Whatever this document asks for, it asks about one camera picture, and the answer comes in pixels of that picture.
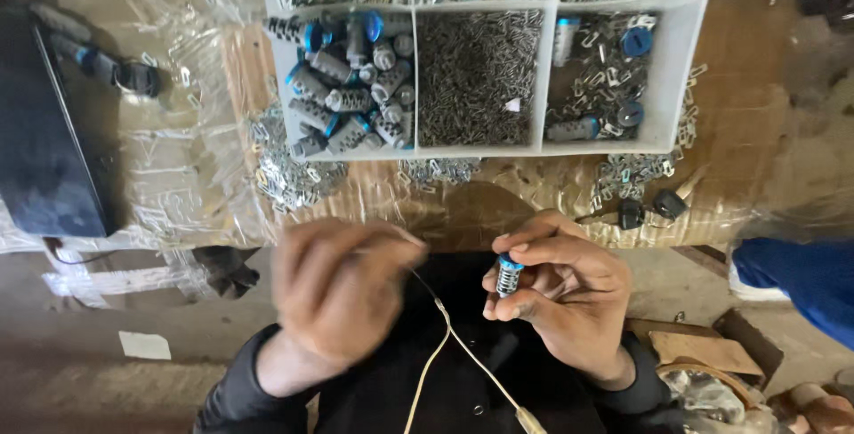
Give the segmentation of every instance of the person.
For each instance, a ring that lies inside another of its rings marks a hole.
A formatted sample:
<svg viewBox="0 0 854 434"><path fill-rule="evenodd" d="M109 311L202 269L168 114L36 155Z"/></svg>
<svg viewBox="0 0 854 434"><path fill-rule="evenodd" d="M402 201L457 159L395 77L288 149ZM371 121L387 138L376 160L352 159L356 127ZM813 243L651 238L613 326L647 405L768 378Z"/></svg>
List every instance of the person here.
<svg viewBox="0 0 854 434"><path fill-rule="evenodd" d="M303 434L306 403L319 393L318 434L400 433L410 414L412 433L524 432L516 409L453 339L411 410L447 330L425 285L461 341L545 431L683 431L652 354L623 333L625 261L551 210L492 249L526 265L509 297L495 292L493 253L427 256L424 243L386 223L326 219L288 229L272 257L278 323L241 348L194 431ZM417 265L420 279L408 275Z"/></svg>

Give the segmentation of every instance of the right hand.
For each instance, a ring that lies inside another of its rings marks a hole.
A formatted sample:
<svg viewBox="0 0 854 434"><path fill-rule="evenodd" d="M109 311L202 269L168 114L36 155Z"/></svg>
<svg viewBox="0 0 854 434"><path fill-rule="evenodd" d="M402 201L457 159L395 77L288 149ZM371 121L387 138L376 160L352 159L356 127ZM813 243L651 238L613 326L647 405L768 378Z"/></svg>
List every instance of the right hand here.
<svg viewBox="0 0 854 434"><path fill-rule="evenodd" d="M288 229L273 254L282 330L259 353L264 391L288 395L373 352L400 313L403 275L425 254L424 243L387 222L325 219Z"/></svg>
<svg viewBox="0 0 854 434"><path fill-rule="evenodd" d="M504 299L495 291L497 266L484 276L484 317L527 320L552 355L603 388L620 390L634 382L634 363L620 346L631 292L625 261L591 243L556 210L539 212L497 237L492 248L528 267L518 290Z"/></svg>

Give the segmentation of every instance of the paper scrap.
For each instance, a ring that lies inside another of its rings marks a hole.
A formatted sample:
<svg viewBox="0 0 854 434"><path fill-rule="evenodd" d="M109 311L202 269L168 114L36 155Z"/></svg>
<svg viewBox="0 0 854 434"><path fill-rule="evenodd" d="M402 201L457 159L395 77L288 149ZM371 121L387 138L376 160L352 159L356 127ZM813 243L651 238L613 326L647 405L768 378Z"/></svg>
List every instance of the paper scrap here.
<svg viewBox="0 0 854 434"><path fill-rule="evenodd" d="M169 342L163 336L119 330L119 340L121 341L121 348L128 357L164 361L172 360L172 353L169 352Z"/></svg>
<svg viewBox="0 0 854 434"><path fill-rule="evenodd" d="M509 110L510 112L519 112L519 106L522 102L522 99L516 97L512 101L504 104L504 110Z"/></svg>

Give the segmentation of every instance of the plastic compartment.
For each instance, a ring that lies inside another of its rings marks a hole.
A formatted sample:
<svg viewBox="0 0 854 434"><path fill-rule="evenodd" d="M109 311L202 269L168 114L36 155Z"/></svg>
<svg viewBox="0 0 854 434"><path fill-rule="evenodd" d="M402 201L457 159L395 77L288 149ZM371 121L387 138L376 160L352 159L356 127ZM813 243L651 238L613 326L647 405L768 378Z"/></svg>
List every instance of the plastic compartment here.
<svg viewBox="0 0 854 434"><path fill-rule="evenodd" d="M453 146L422 148L418 143L419 101L418 101L418 63L415 63L415 126L414 149L392 149L385 146L379 150L366 147L348 151L341 156L322 153L312 156L312 161L369 161L386 159L411 159L432 157L500 157L500 156L572 156L578 154L619 154L646 153L665 154L672 150L677 135L682 96L688 79L694 48L697 45L700 25L708 0L616 0L599 3L561 3L559 0L494 0L471 1L461 3L439 3L434 5L378 5L378 4L335 4L330 6L312 6L283 11L277 0L265 0L267 14L288 17L293 14L311 15L328 9L337 12L350 8L357 10L377 10L390 12L410 12L412 14L413 36L415 38L416 59L419 40L415 25L415 16L422 11L497 11L539 9L544 13L543 29L540 36L540 49L537 57L537 73L534 89L531 140L528 146ZM647 76L647 87L641 101L645 108L645 118L640 125L638 136L632 140L592 140L565 144L543 142L548 84L552 67L552 44L554 27L558 12L563 13L612 13L654 11L659 13L653 50ZM284 85L284 76L296 63L295 48L273 43L273 55L276 71L279 73L279 92L283 105L287 105L293 96L292 90ZM298 133L298 124L288 123L289 133ZM294 142L299 136L292 137Z"/></svg>

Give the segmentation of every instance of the black lock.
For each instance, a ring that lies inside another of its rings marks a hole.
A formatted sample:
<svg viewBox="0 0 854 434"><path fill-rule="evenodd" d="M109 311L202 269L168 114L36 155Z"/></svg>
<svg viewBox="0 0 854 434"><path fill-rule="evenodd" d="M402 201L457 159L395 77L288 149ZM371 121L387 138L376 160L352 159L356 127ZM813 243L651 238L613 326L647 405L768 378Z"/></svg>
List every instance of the black lock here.
<svg viewBox="0 0 854 434"><path fill-rule="evenodd" d="M655 199L653 199L653 209L655 209L655 212L671 221L675 221L688 208L689 205L675 191L670 189L659 190L655 195Z"/></svg>
<svg viewBox="0 0 854 434"><path fill-rule="evenodd" d="M616 220L620 229L628 231L643 225L646 210L643 204L634 199L623 199L616 207Z"/></svg>

